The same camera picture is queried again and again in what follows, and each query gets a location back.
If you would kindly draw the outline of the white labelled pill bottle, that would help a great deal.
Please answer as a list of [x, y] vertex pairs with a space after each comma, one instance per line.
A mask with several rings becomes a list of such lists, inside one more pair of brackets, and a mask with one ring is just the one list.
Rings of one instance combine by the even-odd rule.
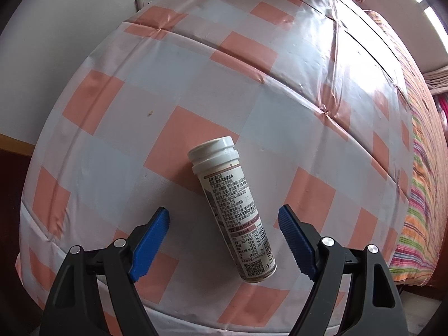
[[204, 142], [188, 152], [188, 159], [240, 277], [249, 283], [266, 280], [276, 261], [233, 139]]

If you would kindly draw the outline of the dark red wooden door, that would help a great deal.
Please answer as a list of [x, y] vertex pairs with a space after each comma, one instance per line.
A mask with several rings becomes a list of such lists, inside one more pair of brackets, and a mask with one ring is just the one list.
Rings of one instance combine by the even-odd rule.
[[16, 238], [20, 196], [34, 145], [1, 135], [1, 239]]

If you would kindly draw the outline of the orange white checkered tablecloth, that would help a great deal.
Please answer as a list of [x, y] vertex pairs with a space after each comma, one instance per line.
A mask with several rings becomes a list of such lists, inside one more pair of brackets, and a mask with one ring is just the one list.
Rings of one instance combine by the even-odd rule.
[[[103, 248], [163, 206], [137, 291], [160, 335], [286, 335], [312, 283], [276, 222], [289, 204], [343, 246], [390, 259], [412, 176], [399, 60], [349, 0], [156, 0], [71, 78], [20, 201], [25, 289], [46, 302], [71, 246]], [[230, 136], [276, 273], [244, 282], [188, 151]]]

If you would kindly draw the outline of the striped colourful bedspread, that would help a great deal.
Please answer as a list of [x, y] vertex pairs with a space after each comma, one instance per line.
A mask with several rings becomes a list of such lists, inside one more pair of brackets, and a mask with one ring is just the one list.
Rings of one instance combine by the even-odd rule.
[[411, 53], [383, 16], [372, 10], [366, 13], [398, 55], [412, 117], [409, 208], [389, 269], [397, 284], [430, 286], [447, 231], [447, 142], [430, 90]]

